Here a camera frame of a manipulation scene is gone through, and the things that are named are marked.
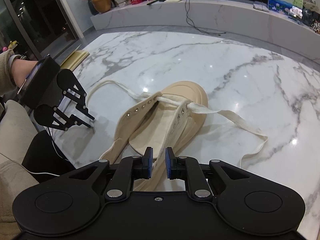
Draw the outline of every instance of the small toy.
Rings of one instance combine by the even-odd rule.
[[[320,22],[318,22],[317,20],[313,20],[311,28],[315,33],[320,34]]]

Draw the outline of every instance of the white cable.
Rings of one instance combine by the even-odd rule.
[[[70,162],[68,159],[63,158],[63,157],[60,156],[60,154],[58,154],[58,151],[57,151],[57,149],[56,149],[56,147],[55,147],[55,145],[54,145],[54,143],[53,143],[53,138],[52,138],[52,135],[51,135],[50,128],[47,127],[47,129],[48,129],[49,136],[51,137],[52,146],[53,146],[56,154],[57,154],[60,158],[62,158],[63,160],[66,160],[66,161]]]
[[[18,164],[19,166],[21,166],[23,169],[25,169],[27,172],[31,173],[31,174],[48,174],[48,175],[53,175],[53,176],[56,176],[56,177],[59,177],[60,175],[56,175],[56,174],[52,174],[52,173],[48,173],[48,172],[31,172],[31,171],[28,171],[23,165],[21,165],[20,163],[10,159],[9,157],[5,156],[4,154],[0,153],[2,156],[6,157],[7,159],[9,159],[10,161]]]

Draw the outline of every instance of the white shoelace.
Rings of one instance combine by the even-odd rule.
[[[88,105],[88,102],[92,96],[92,94],[99,89],[100,87],[102,87],[103,85],[107,84],[107,83],[113,83],[118,85],[119,87],[121,87],[123,90],[125,90],[129,96],[131,96],[134,99],[137,100],[141,100],[141,99],[145,99],[148,98],[150,96],[152,96],[153,94],[148,93],[148,92],[142,92],[140,95],[136,94],[135,92],[133,92],[131,89],[129,89],[127,86],[125,86],[124,84],[121,84],[117,81],[114,80],[102,80],[100,82],[98,82],[93,89],[89,92],[89,94],[86,97],[86,104]],[[163,102],[163,103],[167,103],[173,106],[180,106],[181,102],[177,102],[165,97],[156,97],[156,100],[159,102]],[[240,159],[238,166],[241,167],[241,161],[244,157],[249,156],[249,155],[255,155],[258,152],[261,151],[261,149],[263,148],[264,144],[268,141],[268,136],[266,136],[265,134],[263,134],[260,129],[254,128],[251,125],[249,125],[243,118],[241,118],[238,114],[234,113],[233,111],[230,110],[211,110],[209,108],[207,108],[206,106],[191,102],[187,104],[188,110],[192,111],[195,114],[220,114],[224,117],[226,117],[228,120],[232,121],[233,123],[235,123],[236,125],[238,125],[239,127],[241,127],[244,130],[247,130],[250,133],[253,133],[255,135],[257,135],[259,138],[261,138],[263,140],[263,142],[261,144],[259,144],[251,153],[243,155],[242,158]]]

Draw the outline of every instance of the book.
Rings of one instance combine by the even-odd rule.
[[[79,49],[80,45],[61,63],[60,67],[74,71],[76,67],[89,55],[89,52]]]

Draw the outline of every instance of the sleeve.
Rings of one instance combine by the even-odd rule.
[[[0,96],[15,89],[15,84],[10,77],[8,61],[14,55],[12,49],[0,54]]]

